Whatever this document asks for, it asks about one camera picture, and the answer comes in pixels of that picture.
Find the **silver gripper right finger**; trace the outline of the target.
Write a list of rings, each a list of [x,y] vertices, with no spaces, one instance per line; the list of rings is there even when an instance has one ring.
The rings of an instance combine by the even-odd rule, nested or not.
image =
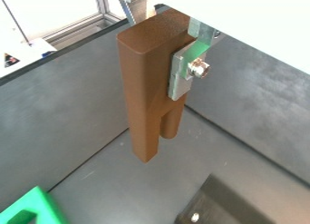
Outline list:
[[[174,101],[188,92],[194,78],[202,79],[207,75],[211,66],[205,62],[205,56],[222,40],[222,32],[195,18],[190,18],[187,34],[195,41],[172,56],[168,97]]]

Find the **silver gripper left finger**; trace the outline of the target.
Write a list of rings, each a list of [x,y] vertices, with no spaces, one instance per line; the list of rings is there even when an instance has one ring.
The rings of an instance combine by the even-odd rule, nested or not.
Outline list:
[[[139,24],[155,14],[151,0],[119,0],[130,24]]]

